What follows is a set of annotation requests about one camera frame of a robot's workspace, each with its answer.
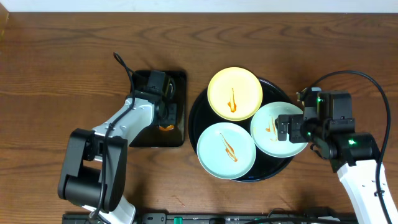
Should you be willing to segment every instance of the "wooden table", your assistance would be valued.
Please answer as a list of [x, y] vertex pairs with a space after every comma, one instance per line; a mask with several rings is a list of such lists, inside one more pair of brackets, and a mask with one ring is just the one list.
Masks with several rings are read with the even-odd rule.
[[[60, 223], [65, 212], [84, 212], [58, 198], [58, 180], [69, 134], [101, 124], [124, 102], [129, 82], [114, 51], [136, 70], [185, 69], [187, 116], [210, 78], [230, 66], [250, 69], [293, 100], [326, 73], [369, 73], [391, 106], [384, 164], [398, 202], [397, 36], [393, 14], [12, 13], [0, 43], [0, 222]], [[381, 145], [386, 115], [369, 81], [347, 75], [320, 86], [348, 90], [356, 130]], [[277, 176], [250, 184], [206, 173], [188, 133], [182, 147], [130, 148], [128, 154], [124, 195], [138, 209], [353, 211], [329, 162], [309, 149]]]

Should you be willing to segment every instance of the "plate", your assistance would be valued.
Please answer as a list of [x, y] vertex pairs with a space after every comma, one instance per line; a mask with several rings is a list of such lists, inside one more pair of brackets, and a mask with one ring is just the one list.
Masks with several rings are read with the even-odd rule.
[[226, 68], [211, 79], [207, 98], [220, 117], [241, 121], [253, 116], [260, 108], [261, 84], [253, 73], [244, 68]]
[[[267, 80], [259, 79], [259, 81], [262, 86], [262, 105], [276, 101], [290, 103], [289, 97], [287, 97], [287, 95], [276, 85]], [[243, 121], [228, 121], [218, 116], [209, 105], [209, 101], [207, 100], [207, 89], [204, 89], [192, 105], [188, 120], [189, 139], [195, 153], [197, 152], [197, 144], [202, 132], [211, 125], [220, 122], [237, 124], [250, 133], [251, 118]], [[258, 147], [256, 147], [256, 160], [254, 161], [251, 170], [242, 177], [234, 180], [240, 182], [255, 182], [268, 179], [283, 170], [292, 159], [293, 157], [272, 157], [263, 153]]]
[[251, 121], [250, 133], [256, 146], [266, 154], [274, 157], [285, 158], [301, 152], [305, 143], [291, 143], [289, 134], [286, 141], [278, 141], [275, 119], [280, 114], [302, 114], [297, 106], [286, 102], [269, 103], [260, 108]]
[[216, 123], [200, 135], [197, 146], [200, 164], [211, 175], [236, 179], [246, 174], [256, 159], [251, 135], [233, 123]]

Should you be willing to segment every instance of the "white wall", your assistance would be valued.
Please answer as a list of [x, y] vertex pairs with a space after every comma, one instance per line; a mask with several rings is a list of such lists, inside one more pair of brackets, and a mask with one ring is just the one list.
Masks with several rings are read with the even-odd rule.
[[398, 12], [398, 0], [0, 0], [10, 12]]

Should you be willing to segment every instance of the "black round tray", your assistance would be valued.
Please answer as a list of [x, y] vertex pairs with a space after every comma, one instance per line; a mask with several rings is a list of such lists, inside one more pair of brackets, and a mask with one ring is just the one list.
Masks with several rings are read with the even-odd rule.
[[[262, 86], [263, 95], [261, 106], [277, 101], [291, 103], [289, 97], [279, 87], [275, 86], [267, 80], [259, 80]], [[202, 134], [202, 132], [205, 131], [206, 128], [208, 128], [212, 124], [220, 122], [234, 123], [244, 128], [250, 134], [251, 120], [252, 117], [243, 121], [228, 121], [218, 116], [210, 107], [209, 101], [207, 100], [206, 88], [195, 100], [189, 114], [188, 132], [192, 148], [195, 153], [197, 153], [197, 144], [200, 135]], [[268, 179], [278, 174], [293, 159], [293, 156], [288, 158], [276, 158], [268, 156], [267, 154], [263, 153], [257, 146], [256, 150], [256, 160], [254, 161], [254, 165], [251, 170], [249, 170], [249, 172], [247, 172], [247, 174], [245, 174], [244, 176], [234, 180], [240, 182], [256, 182]]]

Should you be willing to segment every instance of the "yellow plate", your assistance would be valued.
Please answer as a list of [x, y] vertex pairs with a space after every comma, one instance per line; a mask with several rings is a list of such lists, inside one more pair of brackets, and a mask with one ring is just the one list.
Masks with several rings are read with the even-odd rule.
[[253, 73], [231, 67], [219, 71], [211, 79], [207, 98], [213, 111], [220, 117], [242, 121], [260, 108], [262, 87]]

